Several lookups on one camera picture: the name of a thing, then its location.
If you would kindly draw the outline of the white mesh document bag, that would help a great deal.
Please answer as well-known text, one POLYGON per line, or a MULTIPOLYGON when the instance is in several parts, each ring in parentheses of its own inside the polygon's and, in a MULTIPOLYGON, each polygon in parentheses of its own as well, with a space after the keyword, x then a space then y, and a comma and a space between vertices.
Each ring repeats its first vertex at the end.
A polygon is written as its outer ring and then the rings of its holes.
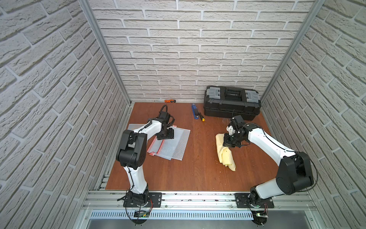
POLYGON ((166 139, 159 157, 164 159, 183 160, 190 130, 173 127, 174 139, 166 139))
POLYGON ((145 124, 129 124, 127 130, 136 130, 136 129, 139 130, 144 126, 145 124))

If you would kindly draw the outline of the aluminium front rail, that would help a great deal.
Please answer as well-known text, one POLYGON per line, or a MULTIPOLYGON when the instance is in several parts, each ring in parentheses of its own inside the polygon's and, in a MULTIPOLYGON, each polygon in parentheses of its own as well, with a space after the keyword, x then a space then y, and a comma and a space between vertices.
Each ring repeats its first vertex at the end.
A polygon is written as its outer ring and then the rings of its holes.
MULTIPOLYGON (((219 191, 159 191, 160 195, 151 197, 143 205, 142 209, 149 209, 153 203, 153 210, 255 210, 253 206, 247 206, 247 192, 219 192, 219 191)), ((89 191, 82 209, 91 210, 117 210, 124 209, 124 201, 118 200, 125 196, 124 190, 100 190, 89 191)), ((263 205, 269 210, 317 210, 313 200, 307 193, 295 193, 292 195, 281 195, 264 200, 263 205)))

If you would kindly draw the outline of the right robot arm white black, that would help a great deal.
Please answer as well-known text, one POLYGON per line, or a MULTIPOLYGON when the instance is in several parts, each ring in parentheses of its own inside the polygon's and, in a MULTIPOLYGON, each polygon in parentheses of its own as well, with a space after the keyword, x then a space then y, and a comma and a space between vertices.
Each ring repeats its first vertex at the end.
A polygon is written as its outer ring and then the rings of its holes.
POLYGON ((259 208, 272 197, 292 195, 314 186, 311 159, 305 152, 284 146, 253 123, 229 124, 226 129, 228 133, 224 134, 223 142, 225 147, 240 148, 243 141, 255 144, 278 165, 274 179, 250 189, 247 201, 252 207, 259 208))

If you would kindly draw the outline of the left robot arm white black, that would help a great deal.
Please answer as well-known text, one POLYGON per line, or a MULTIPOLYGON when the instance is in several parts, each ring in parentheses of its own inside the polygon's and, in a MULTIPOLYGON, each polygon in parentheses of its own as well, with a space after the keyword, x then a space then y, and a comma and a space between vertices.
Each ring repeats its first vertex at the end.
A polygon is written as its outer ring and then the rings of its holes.
POLYGON ((158 140, 173 139, 171 122, 159 118, 149 119, 148 123, 134 130, 125 130, 122 134, 116 161, 125 169, 130 188, 121 200, 142 207, 149 202, 148 184, 144 178, 143 163, 147 153, 148 140, 156 136, 158 140))

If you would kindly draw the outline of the black plastic toolbox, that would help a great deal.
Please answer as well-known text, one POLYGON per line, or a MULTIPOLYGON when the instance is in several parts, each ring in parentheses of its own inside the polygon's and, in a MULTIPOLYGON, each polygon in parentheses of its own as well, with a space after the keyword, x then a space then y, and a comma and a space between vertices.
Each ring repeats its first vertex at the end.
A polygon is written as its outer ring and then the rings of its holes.
POLYGON ((261 100, 256 90, 213 85, 206 88, 206 116, 232 118, 241 115, 244 120, 252 121, 260 114, 260 109, 261 100))

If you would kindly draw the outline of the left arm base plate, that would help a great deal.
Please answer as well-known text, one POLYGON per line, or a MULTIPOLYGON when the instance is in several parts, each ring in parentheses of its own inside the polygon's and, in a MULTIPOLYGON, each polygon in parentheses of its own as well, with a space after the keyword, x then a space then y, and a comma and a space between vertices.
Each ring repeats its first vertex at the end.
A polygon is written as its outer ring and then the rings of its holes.
POLYGON ((135 194, 128 192, 122 200, 126 208, 159 208, 162 202, 162 192, 149 192, 148 194, 135 194))

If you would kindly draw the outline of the orange black utility knife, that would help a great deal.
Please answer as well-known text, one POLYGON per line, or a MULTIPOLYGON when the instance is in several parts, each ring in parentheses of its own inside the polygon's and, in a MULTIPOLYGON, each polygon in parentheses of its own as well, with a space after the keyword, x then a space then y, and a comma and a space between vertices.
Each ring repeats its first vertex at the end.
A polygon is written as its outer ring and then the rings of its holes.
POLYGON ((173 99, 165 100, 165 103, 176 103, 176 100, 173 99))

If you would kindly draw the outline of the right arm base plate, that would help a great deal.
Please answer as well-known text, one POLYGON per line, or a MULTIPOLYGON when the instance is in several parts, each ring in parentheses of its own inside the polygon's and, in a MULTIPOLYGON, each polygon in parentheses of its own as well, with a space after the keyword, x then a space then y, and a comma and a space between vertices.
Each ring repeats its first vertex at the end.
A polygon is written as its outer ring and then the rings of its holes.
POLYGON ((271 198, 262 199, 257 197, 254 193, 235 193, 234 194, 236 205, 239 209, 244 208, 274 208, 274 203, 271 198))

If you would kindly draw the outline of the black yellow screwdriver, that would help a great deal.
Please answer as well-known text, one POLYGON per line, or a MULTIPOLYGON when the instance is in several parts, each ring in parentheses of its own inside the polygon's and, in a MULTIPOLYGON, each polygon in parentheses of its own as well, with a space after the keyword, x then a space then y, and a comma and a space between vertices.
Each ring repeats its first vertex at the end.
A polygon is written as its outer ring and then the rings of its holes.
POLYGON ((200 119, 204 122, 205 121, 204 116, 200 112, 198 113, 198 115, 199 115, 200 119))

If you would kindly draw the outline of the yellow cleaning cloth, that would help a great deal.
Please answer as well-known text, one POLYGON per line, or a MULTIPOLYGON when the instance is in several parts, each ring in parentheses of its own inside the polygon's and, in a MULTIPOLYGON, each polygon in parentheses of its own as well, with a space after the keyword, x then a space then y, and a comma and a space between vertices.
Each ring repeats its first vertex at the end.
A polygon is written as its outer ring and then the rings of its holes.
POLYGON ((226 167, 229 167, 231 171, 236 171, 236 165, 234 158, 229 147, 224 147, 224 134, 217 134, 215 136, 216 149, 219 162, 226 167))

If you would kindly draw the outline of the red zipper mesh document bag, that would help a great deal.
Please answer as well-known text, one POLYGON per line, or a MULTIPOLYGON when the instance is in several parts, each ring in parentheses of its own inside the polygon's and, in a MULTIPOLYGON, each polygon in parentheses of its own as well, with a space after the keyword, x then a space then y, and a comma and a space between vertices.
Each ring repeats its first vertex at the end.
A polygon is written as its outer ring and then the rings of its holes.
POLYGON ((151 145, 149 146, 147 153, 151 156, 159 156, 162 151, 165 140, 158 140, 157 136, 154 137, 151 145))

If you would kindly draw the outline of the blue tool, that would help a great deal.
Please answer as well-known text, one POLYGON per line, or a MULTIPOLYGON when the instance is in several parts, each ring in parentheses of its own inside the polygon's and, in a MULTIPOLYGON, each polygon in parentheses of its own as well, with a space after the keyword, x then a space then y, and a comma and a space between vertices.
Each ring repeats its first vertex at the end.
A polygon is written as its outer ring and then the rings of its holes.
POLYGON ((195 104, 192 104, 192 111, 193 111, 194 119, 199 119, 200 118, 199 112, 198 112, 198 109, 195 104))

